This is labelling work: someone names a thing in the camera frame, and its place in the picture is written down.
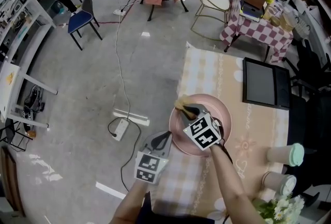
white seat cushion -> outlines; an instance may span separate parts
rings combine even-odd
[[[230,6],[229,0],[209,0],[209,1],[211,1],[214,5],[216,5],[219,9],[222,10],[227,10]],[[202,0],[204,5],[216,9],[216,7],[212,5],[209,1]]]

paper cup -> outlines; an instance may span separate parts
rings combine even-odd
[[[267,152],[267,159],[271,162],[300,166],[304,160],[304,154],[304,147],[298,143],[294,143],[290,146],[270,148]]]
[[[262,177],[264,187],[272,189],[282,196],[288,196],[294,189],[296,178],[289,174],[266,172]]]

cup lid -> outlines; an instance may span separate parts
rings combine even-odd
[[[295,185],[296,185],[296,177],[294,175],[286,175],[286,177],[284,177],[281,183],[279,193],[282,196],[288,196],[293,191]]]
[[[305,149],[299,143],[294,143],[290,152],[290,166],[300,166],[304,161]]]

table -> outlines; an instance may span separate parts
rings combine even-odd
[[[7,76],[12,74],[11,82],[8,83]],[[28,120],[21,116],[18,116],[13,110],[15,108],[23,110],[23,107],[17,104],[18,93],[20,92],[20,81],[26,79],[39,87],[53,93],[57,94],[57,91],[53,88],[48,87],[47,85],[37,81],[36,79],[30,77],[29,75],[20,71],[20,67],[13,65],[7,61],[4,61],[0,71],[0,111],[2,117],[5,119],[10,118],[19,122],[30,124],[33,126],[39,126],[48,128],[48,124],[43,124],[40,122]]]
[[[273,198],[275,192],[261,188],[261,179],[267,171],[282,170],[281,164],[267,162],[266,151],[287,144],[288,111],[242,102],[241,58],[196,49],[189,43],[187,46],[178,95],[206,93],[222,100],[232,117],[225,146],[247,194],[251,198]],[[159,184],[150,189],[153,212],[208,217],[222,223],[225,205],[212,159],[186,155],[174,144],[169,159]]]
[[[269,62],[280,62],[285,57],[292,42],[293,33],[286,32],[281,27],[274,27],[265,19],[255,22],[239,15],[240,0],[230,0],[230,4],[229,17],[227,18],[229,22],[220,34],[220,39],[227,45],[225,52],[240,35],[244,35],[268,44],[268,48],[272,47],[273,53]],[[272,15],[279,17],[282,9],[281,2],[275,0],[269,6],[268,11]]]

pink plate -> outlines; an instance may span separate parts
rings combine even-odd
[[[194,103],[201,103],[210,112],[213,117],[221,120],[224,128],[224,140],[227,142],[230,137],[232,122],[228,108],[223,102],[212,95],[194,94],[189,96]],[[179,110],[173,109],[169,119],[169,130],[172,132],[172,140],[175,145],[184,153],[193,156],[209,156],[210,150],[202,151],[193,141],[183,132],[183,121],[180,117]]]

